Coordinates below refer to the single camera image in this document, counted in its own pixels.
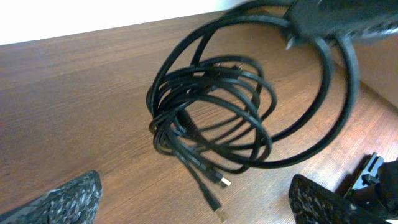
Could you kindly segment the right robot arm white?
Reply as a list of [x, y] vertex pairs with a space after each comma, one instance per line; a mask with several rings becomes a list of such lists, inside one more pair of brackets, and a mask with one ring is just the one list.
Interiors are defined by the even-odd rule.
[[[295, 38], [334, 40], [348, 72], [343, 112], [353, 108], [359, 67], [354, 41], [397, 34], [397, 1], [294, 1], [286, 13]], [[386, 223], [397, 218], [397, 162], [373, 154], [344, 196], [295, 175], [289, 204], [297, 223]]]

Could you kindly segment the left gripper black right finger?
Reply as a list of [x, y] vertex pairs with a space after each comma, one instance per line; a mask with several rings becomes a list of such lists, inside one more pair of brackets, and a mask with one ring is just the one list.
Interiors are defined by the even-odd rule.
[[383, 224], [386, 222], [300, 174], [292, 178], [289, 187], [289, 205], [296, 223]]

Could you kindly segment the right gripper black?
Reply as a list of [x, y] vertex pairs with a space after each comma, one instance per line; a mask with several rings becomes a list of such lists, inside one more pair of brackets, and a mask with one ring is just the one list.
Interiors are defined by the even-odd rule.
[[330, 42], [347, 35], [364, 42], [397, 35], [397, 0], [297, 0], [284, 17], [291, 25], [285, 31], [288, 49], [306, 37]]

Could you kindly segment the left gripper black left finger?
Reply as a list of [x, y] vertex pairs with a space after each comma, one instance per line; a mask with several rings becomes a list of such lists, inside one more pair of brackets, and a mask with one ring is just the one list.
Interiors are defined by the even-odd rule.
[[1, 214], [1, 223], [86, 223], [96, 219], [103, 195], [97, 171], [89, 171]]

